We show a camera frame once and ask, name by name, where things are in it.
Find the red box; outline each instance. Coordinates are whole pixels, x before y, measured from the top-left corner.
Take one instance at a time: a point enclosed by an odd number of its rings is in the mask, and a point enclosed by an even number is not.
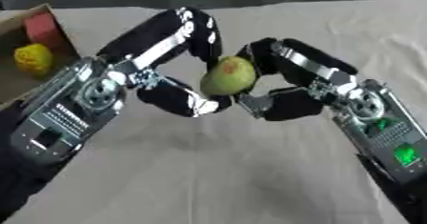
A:
[[[67,46],[51,13],[35,15],[25,20],[25,26],[27,36],[32,43],[42,44],[51,50],[62,50]]]

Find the white tablecloth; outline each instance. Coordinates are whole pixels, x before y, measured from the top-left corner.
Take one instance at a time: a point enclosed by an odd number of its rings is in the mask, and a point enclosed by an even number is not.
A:
[[[225,54],[262,37],[293,37],[388,82],[427,125],[427,0],[295,3],[210,10]],[[71,40],[93,55],[157,10],[56,10]],[[183,55],[162,71],[197,86],[201,62]],[[259,89],[287,86],[279,76]],[[132,94],[41,194],[8,224],[397,224],[325,112],[281,123],[235,106],[181,118]]]

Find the table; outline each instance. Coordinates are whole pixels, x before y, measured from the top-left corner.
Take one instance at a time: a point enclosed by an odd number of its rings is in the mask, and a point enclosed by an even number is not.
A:
[[[209,13],[225,54],[266,36],[300,39],[355,65],[360,77],[387,81],[427,125],[426,4],[293,3]],[[55,10],[83,55],[157,12]],[[183,55],[162,71],[196,86],[203,67]],[[285,86],[274,76],[257,90]],[[181,118],[132,94],[122,114],[8,224],[405,223],[355,152],[327,112],[281,123],[254,120],[239,107]]]

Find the green led light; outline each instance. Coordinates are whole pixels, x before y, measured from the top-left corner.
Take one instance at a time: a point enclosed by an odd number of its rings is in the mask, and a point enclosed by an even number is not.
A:
[[[376,125],[380,130],[384,130],[387,124],[388,124],[388,121],[386,119],[380,119],[379,121],[376,122]]]
[[[404,167],[419,160],[419,155],[410,144],[402,144],[395,148],[395,158]]]

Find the black sleeve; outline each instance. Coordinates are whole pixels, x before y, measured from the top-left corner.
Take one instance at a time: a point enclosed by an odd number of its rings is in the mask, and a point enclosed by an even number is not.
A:
[[[10,135],[18,123],[20,103],[0,111],[0,223],[21,209],[29,197],[42,190],[67,164],[37,166],[10,146]]]

